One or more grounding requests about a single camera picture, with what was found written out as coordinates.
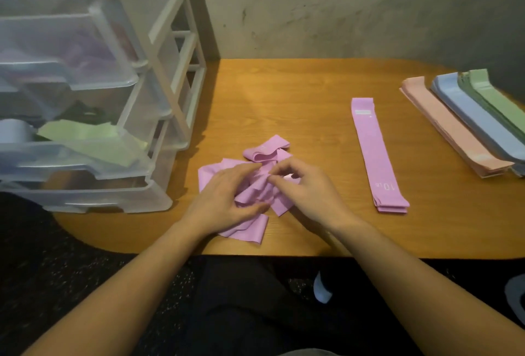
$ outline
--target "black pants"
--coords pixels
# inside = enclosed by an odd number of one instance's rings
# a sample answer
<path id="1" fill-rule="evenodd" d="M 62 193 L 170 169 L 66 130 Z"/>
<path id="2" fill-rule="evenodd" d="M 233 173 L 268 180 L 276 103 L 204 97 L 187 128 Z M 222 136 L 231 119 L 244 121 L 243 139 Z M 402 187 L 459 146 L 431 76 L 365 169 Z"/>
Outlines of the black pants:
<path id="1" fill-rule="evenodd" d="M 203 269 L 180 356 L 421 354 L 369 281 L 331 306 L 302 301 L 259 258 L 212 257 Z"/>

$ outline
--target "pink resistance band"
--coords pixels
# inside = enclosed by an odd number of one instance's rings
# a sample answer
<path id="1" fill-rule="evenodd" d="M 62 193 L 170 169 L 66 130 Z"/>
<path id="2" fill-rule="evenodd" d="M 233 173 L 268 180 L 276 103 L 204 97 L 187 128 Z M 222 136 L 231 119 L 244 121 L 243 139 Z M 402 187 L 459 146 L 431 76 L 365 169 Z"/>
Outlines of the pink resistance band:
<path id="1" fill-rule="evenodd" d="M 410 204 L 397 187 L 392 164 L 375 116 L 374 99 L 353 98 L 352 117 L 358 132 L 374 205 L 379 212 L 405 214 Z"/>

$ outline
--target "hand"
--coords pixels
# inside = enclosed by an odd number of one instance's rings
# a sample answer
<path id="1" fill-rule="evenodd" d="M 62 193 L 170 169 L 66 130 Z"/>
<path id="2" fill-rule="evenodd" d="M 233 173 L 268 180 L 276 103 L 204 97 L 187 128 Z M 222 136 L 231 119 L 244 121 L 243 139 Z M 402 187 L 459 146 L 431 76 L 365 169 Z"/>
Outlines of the hand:
<path id="1" fill-rule="evenodd" d="M 249 207 L 237 207 L 234 202 L 235 192 L 243 179 L 262 164 L 239 164 L 217 172 L 212 180 L 188 207 L 181 220 L 193 225 L 202 236 L 220 233 L 258 214 L 265 213 L 270 207 L 267 203 L 258 203 Z"/>
<path id="2" fill-rule="evenodd" d="M 321 168 L 290 157 L 277 163 L 269 172 L 270 183 L 282 191 L 310 219 L 323 226 L 337 224 L 350 213 L 332 181 Z M 301 182 L 297 185 L 277 175 L 294 174 Z"/>

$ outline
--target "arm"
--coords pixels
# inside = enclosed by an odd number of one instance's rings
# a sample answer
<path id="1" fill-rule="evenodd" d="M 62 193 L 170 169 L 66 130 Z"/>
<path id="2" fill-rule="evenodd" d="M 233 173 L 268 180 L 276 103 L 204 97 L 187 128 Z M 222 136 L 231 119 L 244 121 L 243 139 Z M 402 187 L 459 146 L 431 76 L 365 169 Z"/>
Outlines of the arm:
<path id="1" fill-rule="evenodd" d="M 524 354 L 525 331 L 351 213 L 319 168 L 292 157 L 270 173 L 301 177 L 270 181 L 347 247 L 426 356 Z"/>
<path id="2" fill-rule="evenodd" d="M 217 173 L 179 222 L 51 327 L 24 355 L 130 354 L 195 246 L 207 235 L 268 209 L 264 203 L 237 208 L 233 201 L 242 179 L 260 166 L 241 164 Z"/>

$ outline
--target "wooden table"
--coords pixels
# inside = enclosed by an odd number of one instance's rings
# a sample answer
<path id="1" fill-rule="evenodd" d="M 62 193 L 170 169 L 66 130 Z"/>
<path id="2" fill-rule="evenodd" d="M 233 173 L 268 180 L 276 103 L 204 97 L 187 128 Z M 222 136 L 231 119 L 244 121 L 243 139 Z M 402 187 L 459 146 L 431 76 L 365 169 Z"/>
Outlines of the wooden table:
<path id="1" fill-rule="evenodd" d="M 512 173 L 480 179 L 399 91 L 407 77 L 427 84 L 450 69 L 406 60 L 222 60 L 210 65 L 188 150 L 177 155 L 168 194 L 173 207 L 150 214 L 55 214 L 76 238 L 116 252 L 139 252 L 198 194 L 197 169 L 223 157 L 242 159 L 279 134 L 290 152 L 322 167 L 348 205 L 422 258 L 525 257 L 525 183 Z M 353 97 L 372 97 L 405 216 L 379 214 L 350 112 Z M 270 220 L 262 244 L 215 236 L 208 254 L 346 255 L 297 212 Z"/>

